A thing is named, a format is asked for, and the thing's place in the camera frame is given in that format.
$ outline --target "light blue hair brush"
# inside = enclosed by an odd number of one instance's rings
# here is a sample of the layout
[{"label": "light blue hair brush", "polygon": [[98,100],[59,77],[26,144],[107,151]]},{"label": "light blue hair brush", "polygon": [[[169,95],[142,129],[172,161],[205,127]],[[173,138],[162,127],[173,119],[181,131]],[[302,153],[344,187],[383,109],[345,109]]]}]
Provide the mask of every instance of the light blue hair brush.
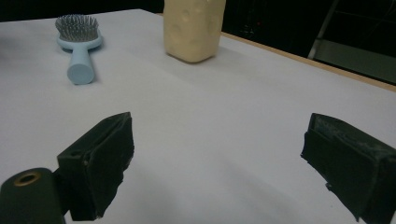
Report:
[{"label": "light blue hair brush", "polygon": [[66,15],[59,17],[55,26],[59,31],[58,44],[73,50],[67,76],[76,85],[91,83],[95,73],[88,50],[102,44],[97,20],[84,15]]}]

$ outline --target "screw hole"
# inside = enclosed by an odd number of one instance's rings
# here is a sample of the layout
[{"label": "screw hole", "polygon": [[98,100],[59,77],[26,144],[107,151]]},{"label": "screw hole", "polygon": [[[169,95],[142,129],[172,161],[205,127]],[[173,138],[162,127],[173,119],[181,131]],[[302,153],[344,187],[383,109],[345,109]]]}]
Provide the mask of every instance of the screw hole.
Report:
[{"label": "screw hole", "polygon": [[15,180],[14,185],[17,186],[17,187],[23,187],[23,186],[26,186],[26,185],[30,185],[30,184],[36,182],[37,179],[40,178],[40,176],[41,176],[41,174],[38,173],[38,172],[26,173],[24,175],[19,176]]}]

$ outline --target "brush bristles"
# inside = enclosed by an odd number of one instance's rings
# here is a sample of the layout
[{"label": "brush bristles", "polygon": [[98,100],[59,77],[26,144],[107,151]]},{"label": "brush bristles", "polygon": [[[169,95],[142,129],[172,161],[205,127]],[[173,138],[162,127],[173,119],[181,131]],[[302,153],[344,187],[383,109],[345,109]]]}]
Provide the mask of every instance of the brush bristles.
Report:
[{"label": "brush bristles", "polygon": [[84,15],[66,15],[59,17],[55,26],[60,38],[69,42],[86,42],[98,37],[96,18]]}]

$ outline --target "white table surface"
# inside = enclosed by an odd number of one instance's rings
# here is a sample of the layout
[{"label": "white table surface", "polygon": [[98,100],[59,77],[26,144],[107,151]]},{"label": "white table surface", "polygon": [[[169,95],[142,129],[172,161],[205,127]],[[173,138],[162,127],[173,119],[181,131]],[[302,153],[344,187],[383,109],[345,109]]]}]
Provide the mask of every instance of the white table surface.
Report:
[{"label": "white table surface", "polygon": [[226,37],[216,57],[186,64],[165,54],[161,16],[94,17],[104,44],[85,86],[66,76],[55,19],[0,23],[1,183],[54,171],[93,125],[130,111],[132,165],[95,223],[356,223],[300,157],[304,133],[321,113],[396,147],[395,92]]}]

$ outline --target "brush handle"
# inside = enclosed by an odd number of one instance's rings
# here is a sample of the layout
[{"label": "brush handle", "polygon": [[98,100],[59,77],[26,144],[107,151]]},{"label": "brush handle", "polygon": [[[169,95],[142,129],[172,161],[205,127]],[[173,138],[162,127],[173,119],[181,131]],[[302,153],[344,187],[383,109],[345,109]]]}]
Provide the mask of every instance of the brush handle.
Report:
[{"label": "brush handle", "polygon": [[73,48],[67,76],[76,85],[85,85],[93,81],[95,73],[86,47],[76,46]]}]

